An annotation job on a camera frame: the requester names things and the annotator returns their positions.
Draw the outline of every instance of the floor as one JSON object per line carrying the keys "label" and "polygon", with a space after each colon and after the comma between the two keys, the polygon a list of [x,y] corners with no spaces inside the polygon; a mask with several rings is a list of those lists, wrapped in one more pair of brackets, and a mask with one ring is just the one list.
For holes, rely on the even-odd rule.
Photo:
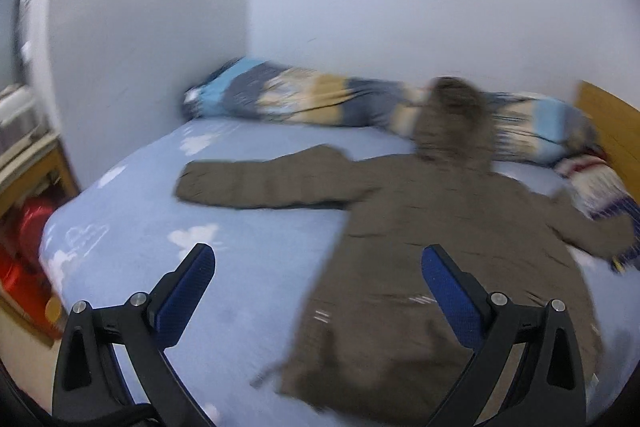
{"label": "floor", "polygon": [[0,309],[0,359],[18,387],[49,412],[59,347],[45,346]]}

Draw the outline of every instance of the jacket's right sleeve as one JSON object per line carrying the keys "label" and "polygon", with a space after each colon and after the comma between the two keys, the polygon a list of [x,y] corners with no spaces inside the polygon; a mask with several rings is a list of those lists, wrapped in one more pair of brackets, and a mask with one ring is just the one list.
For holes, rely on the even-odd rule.
{"label": "jacket's right sleeve", "polygon": [[234,208],[348,202],[372,187],[364,165],[326,145],[270,161],[191,162],[175,195],[193,203]]}
{"label": "jacket's right sleeve", "polygon": [[634,244],[634,227],[628,214],[592,221],[573,206],[565,190],[553,198],[533,193],[530,197],[560,239],[594,257],[610,260]]}

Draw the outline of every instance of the blue rubber tip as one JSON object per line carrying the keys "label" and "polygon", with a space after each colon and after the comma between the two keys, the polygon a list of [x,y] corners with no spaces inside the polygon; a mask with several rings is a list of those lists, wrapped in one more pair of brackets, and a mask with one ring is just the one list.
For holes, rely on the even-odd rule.
{"label": "blue rubber tip", "polygon": [[484,342],[482,315],[432,247],[422,251],[422,277],[458,342],[478,350]]}
{"label": "blue rubber tip", "polygon": [[216,257],[208,245],[196,245],[178,266],[168,274],[169,293],[153,313],[150,322],[160,349],[175,346],[187,327],[216,270]]}

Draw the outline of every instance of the mattress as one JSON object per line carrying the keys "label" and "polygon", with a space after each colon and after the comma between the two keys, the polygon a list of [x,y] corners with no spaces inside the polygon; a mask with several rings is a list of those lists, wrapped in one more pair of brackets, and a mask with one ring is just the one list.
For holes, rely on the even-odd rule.
{"label": "mattress", "polygon": [[[150,291],[195,243],[216,252],[216,275],[180,343],[166,355],[194,399],[222,426],[354,425],[333,412],[279,396],[277,378],[250,382],[282,361],[299,306],[332,251],[346,213],[324,208],[234,210],[181,203],[172,196],[185,163],[200,159],[266,160],[312,147],[337,146],[359,160],[410,153],[411,142],[374,128],[194,120],[134,152],[47,223],[40,257],[67,309],[122,304]],[[551,194],[553,171],[508,162],[495,169]],[[619,394],[640,359],[640,273],[614,274],[573,251],[590,288],[604,341],[603,368],[588,388],[593,417]],[[136,401],[142,387],[124,348],[116,353]]]}

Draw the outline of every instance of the silver bolt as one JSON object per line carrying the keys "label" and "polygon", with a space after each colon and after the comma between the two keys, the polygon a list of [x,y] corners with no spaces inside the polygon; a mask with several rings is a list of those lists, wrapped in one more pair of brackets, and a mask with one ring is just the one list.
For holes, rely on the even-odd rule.
{"label": "silver bolt", "polygon": [[129,299],[129,302],[134,306],[142,306],[142,304],[146,302],[146,293],[134,293]]}
{"label": "silver bolt", "polygon": [[509,299],[507,298],[507,295],[505,295],[504,293],[491,294],[491,302],[494,303],[496,306],[504,306],[505,304],[507,304],[508,301]]}
{"label": "silver bolt", "polygon": [[557,312],[563,312],[566,309],[564,302],[562,302],[560,299],[553,299],[551,301],[551,307]]}
{"label": "silver bolt", "polygon": [[86,309],[86,302],[78,301],[76,302],[76,304],[73,305],[73,307],[71,308],[71,311],[73,311],[74,313],[82,313],[85,309]]}

